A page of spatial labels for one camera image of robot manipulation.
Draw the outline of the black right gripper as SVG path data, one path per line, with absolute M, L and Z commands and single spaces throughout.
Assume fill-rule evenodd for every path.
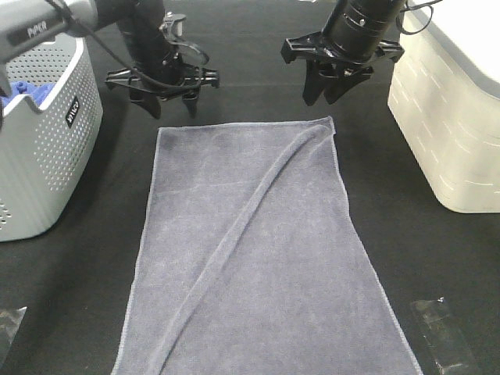
M 367 60 L 353 59 L 335 50 L 318 31 L 286 38 L 280 53 L 287 64 L 296 59 L 307 61 L 302 98 L 307 106 L 312 106 L 322 93 L 329 105 L 335 103 L 356 85 L 369 80 L 377 63 L 400 60 L 404 49 L 398 42 L 382 40 Z

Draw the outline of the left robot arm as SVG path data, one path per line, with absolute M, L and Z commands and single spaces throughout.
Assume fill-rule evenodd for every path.
M 217 70 L 205 68 L 209 56 L 180 35 L 183 14 L 166 11 L 162 1 L 3 1 L 1 64 L 58 34 L 92 37 L 121 66 L 108 73 L 108 89 L 126 88 L 132 103 L 161 116 L 161 101 L 181 98 L 190 116 L 200 90 L 220 85 Z M 116 24 L 132 58 L 123 61 L 97 36 Z

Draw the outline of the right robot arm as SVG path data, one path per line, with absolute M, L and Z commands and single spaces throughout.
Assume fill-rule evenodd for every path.
M 333 104 L 369 80 L 376 63 L 400 60 L 403 47 L 384 35 L 403 5 L 403 1 L 339 1 L 322 30 L 284 40 L 281 55 L 286 63 L 306 61 L 302 92 L 306 105 L 314 105 L 321 95 Z

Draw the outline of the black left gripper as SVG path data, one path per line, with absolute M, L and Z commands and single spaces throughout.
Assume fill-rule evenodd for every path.
M 109 89 L 127 89 L 130 101 L 155 119 L 161 117 L 158 98 L 170 100 L 182 96 L 189 116 L 195 118 L 201 87 L 218 88 L 220 75 L 217 70 L 185 62 L 163 66 L 158 77 L 153 77 L 151 73 L 146 73 L 137 66 L 126 66 L 124 69 L 108 72 L 105 85 Z

